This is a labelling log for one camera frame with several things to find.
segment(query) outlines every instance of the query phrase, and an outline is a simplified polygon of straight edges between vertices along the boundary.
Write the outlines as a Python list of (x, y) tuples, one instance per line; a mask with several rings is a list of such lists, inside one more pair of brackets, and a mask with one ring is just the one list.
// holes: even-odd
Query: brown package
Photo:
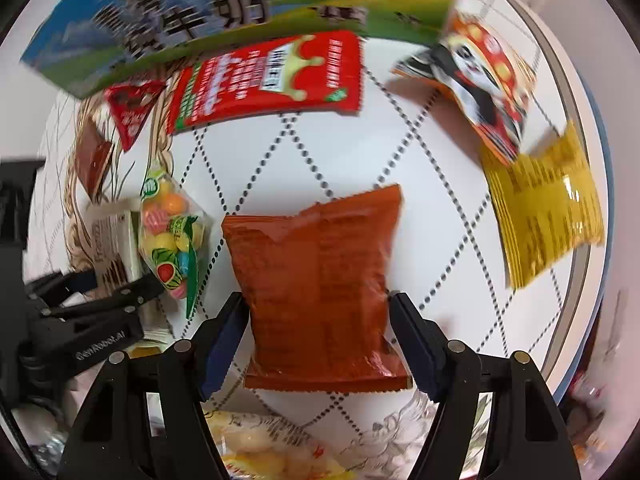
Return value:
[(82, 131), (76, 145), (76, 173), (78, 179), (89, 195), (91, 202), (96, 202), (104, 174), (111, 163), (113, 144), (104, 140), (95, 123), (87, 119), (82, 124)]
[(251, 308), (244, 386), (381, 392), (411, 386), (384, 339), (385, 270), (399, 186), (317, 204), (295, 217), (226, 216), (222, 229)]

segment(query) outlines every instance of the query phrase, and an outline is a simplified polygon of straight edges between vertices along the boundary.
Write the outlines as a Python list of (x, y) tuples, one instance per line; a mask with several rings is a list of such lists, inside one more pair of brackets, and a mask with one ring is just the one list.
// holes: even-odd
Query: green leaf logo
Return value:
[(153, 177), (149, 177), (142, 185), (142, 198), (150, 198), (152, 196), (156, 196), (159, 189), (160, 186), (158, 184), (158, 180)]
[(338, 101), (342, 101), (345, 97), (347, 97), (347, 89), (338, 88), (325, 97), (324, 100), (330, 103), (337, 103)]

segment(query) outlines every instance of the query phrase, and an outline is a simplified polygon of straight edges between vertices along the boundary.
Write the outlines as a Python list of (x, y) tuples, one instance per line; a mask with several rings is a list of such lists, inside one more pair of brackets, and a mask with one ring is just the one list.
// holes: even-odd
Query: white tablecloth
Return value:
[[(557, 82), (557, 60), (547, 55), (554, 48), (541, 44), (540, 31), (533, 31), (507, 0), (459, 0), (457, 6), (497, 29), (536, 71), (538, 84), (524, 149), (535, 145), (550, 126), (562, 132), (573, 108)], [(420, 46), (370, 39), (363, 40), (363, 48), (364, 99), (357, 117), (333, 112), (273, 114), (167, 137), (162, 127), (167, 99), (161, 99), (132, 150), (116, 154), (103, 200), (137, 196), (150, 158), (159, 155), (168, 161), (184, 190), (214, 219), (196, 313), (187, 320), (183, 303), (170, 298), (162, 302), (175, 338), (193, 335), (238, 290), (220, 229), (225, 214), (295, 214), (314, 202), (397, 182), (404, 207), (388, 288), (407, 292), (420, 314), (436, 320), (449, 338), (497, 356), (526, 350), (549, 377), (556, 362), (562, 361), (549, 357), (552, 340), (562, 349), (574, 312), (579, 311), (580, 292), (597, 290), (599, 282), (584, 275), (588, 266), (600, 265), (599, 259), (592, 251), (584, 264), (575, 254), (567, 254), (513, 294), (506, 285), (498, 225), (476, 155), (476, 134), (455, 104), (419, 82), (390, 74), (396, 60)], [(578, 108), (581, 98), (576, 99)], [(90, 264), (90, 240), (82, 223), (88, 197), (70, 162), (76, 122), (94, 105), (99, 107), (97, 101), (81, 104), (60, 94), (47, 121), (40, 149), (47, 163), (34, 192), (26, 278)], [(117, 139), (108, 115), (102, 111), (95, 116), (103, 131)], [(573, 118), (588, 124), (583, 134), (593, 137), (589, 129), (593, 118)], [(592, 168), (600, 168), (599, 142), (590, 138), (587, 146)], [(606, 211), (606, 194), (602, 196), (606, 183), (601, 182), (600, 170), (594, 174), (600, 179), (598, 190)], [(578, 279), (587, 289), (581, 288), (574, 298), (568, 291), (576, 286), (572, 280)], [(561, 326), (565, 311), (571, 316)], [(388, 337), (399, 349), (391, 332)], [(364, 463), (366, 471), (386, 478), (406, 475), (433, 419), (434, 407), (424, 394), (416, 390), (351, 395), (245, 390), (242, 371), (252, 344), (248, 331), (225, 384), (212, 397), (214, 408), (282, 414), (341, 454), (347, 465)], [(486, 432), (482, 423), (487, 416), (485, 410), (474, 435), (476, 451), (482, 449)], [(473, 473), (478, 465), (479, 456), (470, 456), (466, 473)]]

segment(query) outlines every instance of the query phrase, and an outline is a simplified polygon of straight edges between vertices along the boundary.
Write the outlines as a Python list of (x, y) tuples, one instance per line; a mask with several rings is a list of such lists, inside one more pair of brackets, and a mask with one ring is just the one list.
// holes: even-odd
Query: candy bag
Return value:
[(540, 158), (503, 166), (481, 155), (511, 286), (521, 288), (567, 251), (604, 243), (600, 202), (573, 123)]
[(351, 480), (322, 444), (280, 416), (205, 412), (232, 479)]
[(512, 164), (536, 75), (478, 18), (456, 14), (450, 28), (439, 43), (401, 60), (392, 72), (419, 78), (453, 98), (497, 159)]
[(251, 309), (247, 388), (379, 392), (411, 385), (385, 340), (385, 271), (399, 186), (295, 217), (226, 216), (222, 231)]
[(318, 32), (240, 48), (182, 70), (167, 132), (228, 118), (324, 108), (360, 108), (360, 40)]
[(116, 123), (120, 144), (125, 152), (136, 142), (146, 118), (164, 90), (164, 81), (147, 81), (141, 84), (122, 83), (104, 91)]
[(198, 250), (209, 220), (158, 160), (146, 173), (141, 197), (140, 253), (172, 297), (187, 299), (188, 318), (198, 287)]

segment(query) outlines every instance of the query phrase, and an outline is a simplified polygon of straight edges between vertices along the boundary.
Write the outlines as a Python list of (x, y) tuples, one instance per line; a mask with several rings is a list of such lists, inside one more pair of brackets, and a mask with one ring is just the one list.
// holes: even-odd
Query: crown logo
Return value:
[(304, 101), (306, 99), (306, 90), (301, 90), (293, 86), (293, 80), (296, 74), (307, 66), (322, 66), (324, 64), (324, 57), (313, 56), (310, 59), (305, 59), (300, 56), (300, 48), (307, 41), (311, 41), (315, 38), (313, 34), (305, 34), (301, 36), (291, 45), (289, 55), (284, 62), (284, 68), (282, 72), (282, 93), (288, 95), (294, 101)]

